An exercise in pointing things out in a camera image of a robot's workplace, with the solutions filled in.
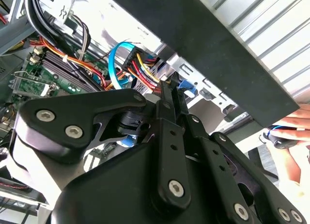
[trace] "metal side panel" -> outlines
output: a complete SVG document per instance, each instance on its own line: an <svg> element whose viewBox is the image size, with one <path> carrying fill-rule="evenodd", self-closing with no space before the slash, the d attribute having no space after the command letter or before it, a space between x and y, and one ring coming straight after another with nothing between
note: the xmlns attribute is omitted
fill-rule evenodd
<svg viewBox="0 0 310 224"><path fill-rule="evenodd" d="M218 1L201 0L297 102L310 102L310 0Z"/></svg>

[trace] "bolt hole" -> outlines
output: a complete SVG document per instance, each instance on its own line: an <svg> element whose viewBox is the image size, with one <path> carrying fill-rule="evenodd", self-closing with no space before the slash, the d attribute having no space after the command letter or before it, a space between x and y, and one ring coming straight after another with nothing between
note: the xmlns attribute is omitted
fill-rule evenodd
<svg viewBox="0 0 310 224"><path fill-rule="evenodd" d="M176 145L172 144L172 145L170 145L170 147L171 147L172 150L178 150L178 147Z"/></svg>
<svg viewBox="0 0 310 224"><path fill-rule="evenodd" d="M240 212L242 215L245 215L243 209L239 208L239 212Z"/></svg>
<svg viewBox="0 0 310 224"><path fill-rule="evenodd" d="M141 129L141 131L144 131L144 130L148 130L150 127L151 127L150 124L144 123L141 125L140 129Z"/></svg>

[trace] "red wire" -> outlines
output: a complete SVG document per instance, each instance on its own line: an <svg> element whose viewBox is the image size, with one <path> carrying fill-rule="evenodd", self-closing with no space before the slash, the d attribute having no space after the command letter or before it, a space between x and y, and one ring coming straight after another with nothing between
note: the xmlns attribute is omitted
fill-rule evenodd
<svg viewBox="0 0 310 224"><path fill-rule="evenodd" d="M4 18L3 15L1 15L1 14L0 14L0 20L1 20L4 24L6 24L5 18Z"/></svg>
<svg viewBox="0 0 310 224"><path fill-rule="evenodd" d="M3 185L5 187L9 187L9 188L12 188L12 189L27 189L28 188L26 186L12 186L12 185L3 184L3 183L0 183L0 185Z"/></svg>
<svg viewBox="0 0 310 224"><path fill-rule="evenodd" d="M137 64L135 63L135 61L132 61L132 64L134 65L134 68L136 69L136 72L137 72L139 78L142 79L143 82L145 82L147 85L149 85L152 89L154 89L155 86L152 85L152 84L150 84L149 81L147 81L147 80L143 77L143 75L139 72L139 68L138 68Z"/></svg>
<svg viewBox="0 0 310 224"><path fill-rule="evenodd" d="M152 62L152 63L155 62L156 60L157 60L157 58L153 58L153 59L152 58L148 58L147 59L147 61Z"/></svg>

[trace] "human hand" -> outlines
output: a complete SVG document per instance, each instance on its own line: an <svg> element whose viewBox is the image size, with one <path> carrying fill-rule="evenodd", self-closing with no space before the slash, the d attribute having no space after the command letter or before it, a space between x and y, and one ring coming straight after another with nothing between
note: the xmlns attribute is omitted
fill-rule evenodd
<svg viewBox="0 0 310 224"><path fill-rule="evenodd" d="M274 125L303 128L304 130L271 130L270 134L286 139L299 140L298 145L310 145L310 105L301 104L300 109L284 117Z"/></svg>

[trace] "yellow wire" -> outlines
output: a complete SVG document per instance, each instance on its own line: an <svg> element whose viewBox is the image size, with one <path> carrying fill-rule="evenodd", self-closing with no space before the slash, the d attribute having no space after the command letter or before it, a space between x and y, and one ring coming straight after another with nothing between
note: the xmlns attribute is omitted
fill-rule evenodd
<svg viewBox="0 0 310 224"><path fill-rule="evenodd" d="M121 74L117 79L120 80L122 77L124 77L126 74ZM110 89L111 87L113 87L113 83L110 83L107 87L106 90Z"/></svg>
<svg viewBox="0 0 310 224"><path fill-rule="evenodd" d="M140 79L139 76L138 76L135 72L133 72L130 68L128 68L128 71L129 71L134 77L136 77L144 86L146 86L148 89L150 89L151 91L153 91L153 90L149 87L149 85L147 85L145 82L143 82L142 79Z"/></svg>
<svg viewBox="0 0 310 224"><path fill-rule="evenodd" d="M21 46L23 46L23 45L24 45L24 43L23 43L23 42L19 42L17 45L15 45L15 46L11 47L11 48L10 48L10 50L17 49L17 48L19 48L19 47L21 47Z"/></svg>
<svg viewBox="0 0 310 224"><path fill-rule="evenodd" d="M140 63L140 65L142 66L142 68L144 69L145 73L150 76L155 82L159 82L159 80L157 78L155 78L149 71L148 69L144 66L143 62L142 62L142 59L140 57L140 54L137 53L137 58L138 58L138 61Z"/></svg>

